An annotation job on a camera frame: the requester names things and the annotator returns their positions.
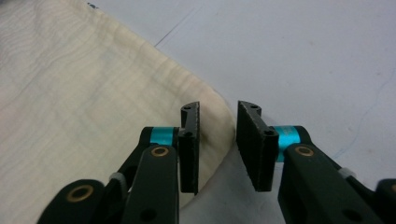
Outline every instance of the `white table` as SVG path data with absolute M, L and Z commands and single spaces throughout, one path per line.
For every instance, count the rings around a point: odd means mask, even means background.
M 396 178 L 396 2 L 91 0 L 269 125 L 301 124 L 374 189 Z M 233 148 L 180 223 L 283 223 Z

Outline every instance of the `white fabric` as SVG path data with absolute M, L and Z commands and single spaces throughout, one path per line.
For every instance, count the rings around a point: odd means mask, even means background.
M 81 0 L 0 1 L 0 223 L 36 222 L 75 180 L 107 183 L 142 128 L 179 126 L 194 101 L 201 188 L 233 143 L 218 94 Z

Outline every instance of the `white cable tie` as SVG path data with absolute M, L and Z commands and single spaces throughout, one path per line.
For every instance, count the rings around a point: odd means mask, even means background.
M 353 176 L 353 177 L 356 178 L 356 174 L 353 173 L 351 170 L 349 170 L 349 169 L 346 168 L 346 167 L 343 167 L 343 168 L 339 169 L 339 170 L 338 170 L 338 173 L 339 173 L 344 179 L 347 179 L 347 178 L 350 177 L 350 176 Z
M 110 176 L 110 180 L 112 180 L 112 179 L 115 179 L 115 180 L 119 181 L 122 198 L 126 198 L 126 196 L 128 194 L 128 189 L 127 189 L 127 186 L 126 186 L 125 176 L 122 173 L 117 172 L 117 173 L 113 173 Z

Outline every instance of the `beige fabric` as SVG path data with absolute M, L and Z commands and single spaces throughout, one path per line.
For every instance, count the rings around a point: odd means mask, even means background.
M 194 101 L 201 188 L 233 143 L 233 116 L 218 94 L 84 1 L 3 1 L 0 223 L 36 222 L 77 179 L 107 183 L 143 127 L 179 126 L 179 109 Z M 190 199 L 181 194 L 181 205 Z

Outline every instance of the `cloth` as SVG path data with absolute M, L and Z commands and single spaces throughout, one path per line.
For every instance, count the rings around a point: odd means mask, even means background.
M 106 184 L 145 126 L 180 126 L 194 101 L 201 189 L 234 138 L 213 89 L 86 2 L 0 1 L 0 223 L 36 222 L 75 180 Z

